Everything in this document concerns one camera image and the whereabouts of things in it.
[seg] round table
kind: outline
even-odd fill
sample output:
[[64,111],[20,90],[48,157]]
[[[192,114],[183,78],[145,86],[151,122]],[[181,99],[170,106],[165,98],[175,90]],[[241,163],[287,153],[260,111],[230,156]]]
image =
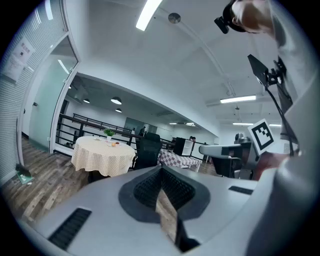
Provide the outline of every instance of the round table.
[[75,170],[99,171],[103,176],[117,176],[128,172],[135,150],[121,143],[115,147],[99,137],[84,136],[76,140],[71,163]]

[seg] desk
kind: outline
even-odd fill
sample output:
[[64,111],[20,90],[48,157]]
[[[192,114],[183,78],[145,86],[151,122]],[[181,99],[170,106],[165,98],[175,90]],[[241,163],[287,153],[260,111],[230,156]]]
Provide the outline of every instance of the desk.
[[135,150],[124,143],[112,147],[105,139],[98,139],[100,141],[94,140],[93,136],[84,136],[76,140],[71,159],[75,170],[97,170],[101,175],[111,177],[127,173]]
[[200,164],[202,160],[188,157],[188,156],[180,156],[173,152],[168,152],[166,149],[160,150],[160,156],[158,159],[158,163],[163,162],[166,166],[174,166],[178,168],[182,168],[183,166],[192,166],[196,165],[196,172],[199,171]]

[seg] doorway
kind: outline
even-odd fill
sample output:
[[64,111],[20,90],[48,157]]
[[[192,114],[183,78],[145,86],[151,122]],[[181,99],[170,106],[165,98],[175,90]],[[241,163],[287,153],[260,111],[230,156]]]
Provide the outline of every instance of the doorway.
[[34,98],[30,117],[23,122],[28,125],[30,143],[37,149],[49,152],[50,134],[53,115],[56,109],[60,93],[67,78],[78,60],[73,52],[68,36],[66,36],[45,60],[31,87]]

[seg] glass door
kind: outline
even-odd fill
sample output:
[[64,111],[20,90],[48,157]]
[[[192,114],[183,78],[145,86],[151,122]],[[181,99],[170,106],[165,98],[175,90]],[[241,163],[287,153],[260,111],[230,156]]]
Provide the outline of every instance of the glass door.
[[29,141],[38,149],[49,152],[51,124],[56,104],[65,81],[78,62],[68,37],[62,40],[45,62],[48,62],[49,68],[35,96],[30,118]]

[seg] potted plant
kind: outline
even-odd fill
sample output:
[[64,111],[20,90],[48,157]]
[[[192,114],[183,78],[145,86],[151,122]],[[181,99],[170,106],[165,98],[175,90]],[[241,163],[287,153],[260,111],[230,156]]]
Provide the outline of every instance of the potted plant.
[[111,141],[112,136],[115,135],[115,133],[110,129],[105,129],[103,132],[106,134],[106,140],[109,142]]

